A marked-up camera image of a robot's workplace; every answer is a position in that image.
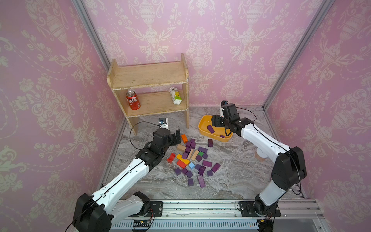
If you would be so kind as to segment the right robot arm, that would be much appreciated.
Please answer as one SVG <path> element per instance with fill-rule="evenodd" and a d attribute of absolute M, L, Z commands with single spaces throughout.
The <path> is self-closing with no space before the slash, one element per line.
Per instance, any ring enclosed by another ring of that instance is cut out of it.
<path fill-rule="evenodd" d="M 257 215 L 264 217 L 272 214 L 282 196 L 307 177 L 303 150 L 279 142 L 263 132 L 254 121 L 241 118 L 236 105 L 222 101 L 220 115 L 212 116 L 212 126 L 224 128 L 224 132 L 229 130 L 251 142 L 257 147 L 258 157 L 273 162 L 271 181 L 255 197 L 254 210 Z"/>

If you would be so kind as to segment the light blue wooden brick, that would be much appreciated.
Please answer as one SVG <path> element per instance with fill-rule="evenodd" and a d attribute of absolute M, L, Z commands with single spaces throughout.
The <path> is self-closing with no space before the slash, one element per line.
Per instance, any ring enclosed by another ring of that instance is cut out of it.
<path fill-rule="evenodd" d="M 194 164 L 193 162 L 190 162 L 190 163 L 188 164 L 188 167 L 189 167 L 190 169 L 193 169 L 193 168 L 195 167 L 195 164 Z"/>

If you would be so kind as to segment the purple flat brick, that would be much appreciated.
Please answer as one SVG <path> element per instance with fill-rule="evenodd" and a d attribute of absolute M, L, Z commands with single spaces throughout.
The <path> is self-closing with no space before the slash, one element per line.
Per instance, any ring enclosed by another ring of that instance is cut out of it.
<path fill-rule="evenodd" d="M 203 152 L 203 153 L 207 153 L 208 149 L 203 148 L 203 147 L 198 147 L 198 151 Z"/>

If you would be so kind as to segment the orange wooden brick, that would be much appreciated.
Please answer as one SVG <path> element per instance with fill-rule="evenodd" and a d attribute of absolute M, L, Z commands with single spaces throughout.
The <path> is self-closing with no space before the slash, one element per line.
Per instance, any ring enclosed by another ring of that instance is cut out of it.
<path fill-rule="evenodd" d="M 188 138 L 187 138 L 187 136 L 185 134 L 182 134 L 181 135 L 181 139 L 182 139 L 182 141 L 183 141 L 184 144 L 187 144 Z"/>

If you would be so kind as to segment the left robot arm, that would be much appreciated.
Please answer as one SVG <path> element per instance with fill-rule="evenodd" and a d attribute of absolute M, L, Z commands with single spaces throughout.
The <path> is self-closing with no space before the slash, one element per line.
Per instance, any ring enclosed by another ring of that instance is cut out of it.
<path fill-rule="evenodd" d="M 181 143 L 181 133 L 159 127 L 152 141 L 139 149 L 131 163 L 112 181 L 93 194 L 76 201 L 71 225 L 79 232 L 108 232 L 112 225 L 133 215 L 153 216 L 150 199 L 141 192 L 126 200 L 121 197 L 141 178 L 161 163 L 170 146 Z"/>

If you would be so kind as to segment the wooden two-tier shelf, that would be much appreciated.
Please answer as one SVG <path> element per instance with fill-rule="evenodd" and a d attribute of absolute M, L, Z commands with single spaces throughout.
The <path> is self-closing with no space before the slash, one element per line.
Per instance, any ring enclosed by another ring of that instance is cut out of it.
<path fill-rule="evenodd" d="M 142 64 L 120 67 L 113 59 L 107 74 L 107 83 L 113 92 L 128 124 L 133 128 L 136 135 L 138 129 L 136 123 L 139 117 L 150 115 L 162 115 L 174 112 L 184 112 L 186 126 L 190 126 L 189 118 L 189 71 L 185 55 L 181 54 L 181 60 L 166 63 Z M 141 107 L 132 110 L 126 99 L 129 90 L 141 90 L 154 87 L 174 87 L 182 85 L 179 91 L 182 102 L 173 104 L 170 92 L 150 92 L 138 94 Z"/>

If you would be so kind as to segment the purple long front brick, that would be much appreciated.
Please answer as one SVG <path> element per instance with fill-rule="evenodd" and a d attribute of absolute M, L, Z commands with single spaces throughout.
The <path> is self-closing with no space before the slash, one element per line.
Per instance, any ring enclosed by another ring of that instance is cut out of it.
<path fill-rule="evenodd" d="M 202 175 L 198 176 L 198 182 L 199 182 L 199 186 L 201 188 L 204 188 L 206 186 L 206 183 L 205 183 L 205 180 L 204 180 L 204 177 Z"/>

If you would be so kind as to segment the white green juice carton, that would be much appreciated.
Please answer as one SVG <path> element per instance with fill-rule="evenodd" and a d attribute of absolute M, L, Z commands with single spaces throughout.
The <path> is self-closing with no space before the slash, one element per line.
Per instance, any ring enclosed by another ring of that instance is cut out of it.
<path fill-rule="evenodd" d="M 170 87 L 170 94 L 172 97 L 173 104 L 180 105 L 182 102 L 182 97 L 180 96 L 178 88 Z"/>

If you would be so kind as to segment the yellow wooden brick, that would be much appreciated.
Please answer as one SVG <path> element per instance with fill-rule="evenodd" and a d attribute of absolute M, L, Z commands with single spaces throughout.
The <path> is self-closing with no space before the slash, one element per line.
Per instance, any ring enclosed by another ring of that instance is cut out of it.
<path fill-rule="evenodd" d="M 186 165 L 188 165 L 188 164 L 190 163 L 190 161 L 189 161 L 188 159 L 184 159 L 184 158 L 182 157 L 182 155 L 180 155 L 180 154 L 178 154 L 176 157 L 177 157 L 180 161 L 182 161 L 184 164 L 186 164 Z"/>

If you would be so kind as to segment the red cola can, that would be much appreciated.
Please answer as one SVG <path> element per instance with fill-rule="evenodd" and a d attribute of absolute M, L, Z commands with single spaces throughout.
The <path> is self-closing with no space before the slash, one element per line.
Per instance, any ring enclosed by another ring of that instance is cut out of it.
<path fill-rule="evenodd" d="M 134 90 L 126 92 L 126 100 L 131 110 L 138 110 L 141 107 L 137 93 Z"/>

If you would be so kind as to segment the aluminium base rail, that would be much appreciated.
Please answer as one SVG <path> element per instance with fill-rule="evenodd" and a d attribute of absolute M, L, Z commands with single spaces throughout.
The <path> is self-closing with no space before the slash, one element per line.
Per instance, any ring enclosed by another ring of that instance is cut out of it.
<path fill-rule="evenodd" d="M 266 216 L 249 200 L 154 200 L 136 196 L 109 212 L 96 203 L 73 223 L 79 232 L 329 232 L 315 200 L 284 199 Z"/>

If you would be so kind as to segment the red flat wooden brick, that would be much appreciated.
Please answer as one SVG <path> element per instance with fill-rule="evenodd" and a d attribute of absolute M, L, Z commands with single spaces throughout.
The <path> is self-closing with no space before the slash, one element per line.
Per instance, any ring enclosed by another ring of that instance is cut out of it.
<path fill-rule="evenodd" d="M 182 169 L 185 169 L 187 167 L 187 164 L 184 163 L 183 161 L 179 160 L 177 163 L 176 163 L 180 168 Z"/>

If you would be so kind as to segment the purple slanted right brick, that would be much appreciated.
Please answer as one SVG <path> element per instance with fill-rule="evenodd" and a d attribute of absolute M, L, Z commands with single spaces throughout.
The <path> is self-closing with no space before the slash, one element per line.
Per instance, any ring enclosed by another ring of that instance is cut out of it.
<path fill-rule="evenodd" d="M 219 168 L 221 167 L 221 165 L 217 162 L 212 168 L 211 168 L 211 171 L 213 173 L 215 173 Z"/>

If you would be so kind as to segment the yellow plastic storage bin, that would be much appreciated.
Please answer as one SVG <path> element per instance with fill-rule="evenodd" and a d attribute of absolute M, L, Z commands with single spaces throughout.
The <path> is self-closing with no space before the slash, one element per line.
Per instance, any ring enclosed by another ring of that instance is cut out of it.
<path fill-rule="evenodd" d="M 199 122 L 199 132 L 201 135 L 223 143 L 228 142 L 233 137 L 233 133 L 231 133 L 229 129 L 212 126 L 211 115 L 205 115 L 201 118 Z"/>

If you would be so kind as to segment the natural wood long brick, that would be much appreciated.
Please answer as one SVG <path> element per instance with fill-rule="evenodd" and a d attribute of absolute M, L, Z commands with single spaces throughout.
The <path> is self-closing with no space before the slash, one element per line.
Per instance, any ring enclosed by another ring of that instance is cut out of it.
<path fill-rule="evenodd" d="M 199 151 L 195 149 L 192 153 L 192 156 L 191 156 L 190 160 L 194 161 L 196 159 L 196 157 L 198 156 L 198 153 L 199 153 Z"/>

